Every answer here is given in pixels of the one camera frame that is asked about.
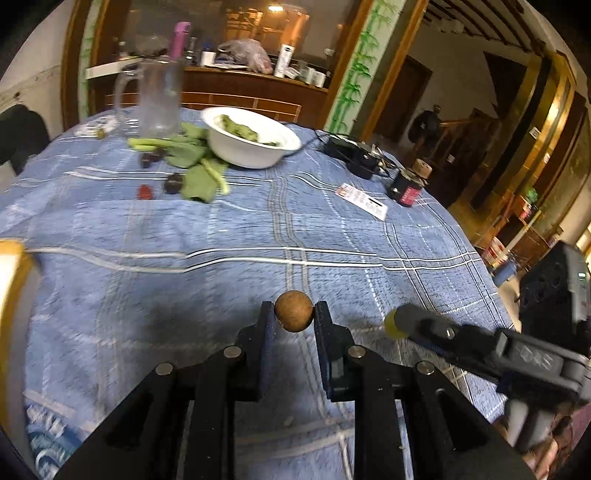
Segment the person's right hand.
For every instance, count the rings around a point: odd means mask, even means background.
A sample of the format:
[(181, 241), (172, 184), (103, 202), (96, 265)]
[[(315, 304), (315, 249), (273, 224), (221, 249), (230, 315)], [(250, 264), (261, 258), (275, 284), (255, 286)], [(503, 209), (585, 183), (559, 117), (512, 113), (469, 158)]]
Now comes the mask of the person's right hand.
[(553, 427), (545, 440), (522, 455), (538, 480), (553, 479), (573, 450), (573, 414), (559, 416)]

